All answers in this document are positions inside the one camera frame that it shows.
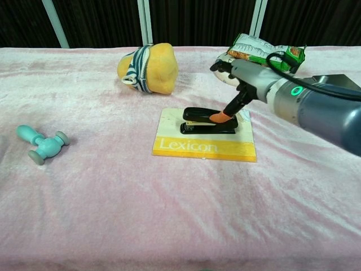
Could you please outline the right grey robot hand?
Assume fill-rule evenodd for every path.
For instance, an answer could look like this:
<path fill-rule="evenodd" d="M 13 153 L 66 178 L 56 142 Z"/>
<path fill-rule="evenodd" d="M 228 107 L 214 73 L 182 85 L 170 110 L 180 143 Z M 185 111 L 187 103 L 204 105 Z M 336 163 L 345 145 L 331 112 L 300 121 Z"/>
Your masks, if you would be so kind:
<path fill-rule="evenodd" d="M 225 71 L 238 79 L 238 95 L 221 112 L 209 117 L 216 124 L 225 123 L 233 118 L 244 106 L 257 99 L 266 102 L 270 88 L 281 79 L 273 70 L 259 64 L 236 59 L 233 62 L 216 61 L 210 70 Z"/>

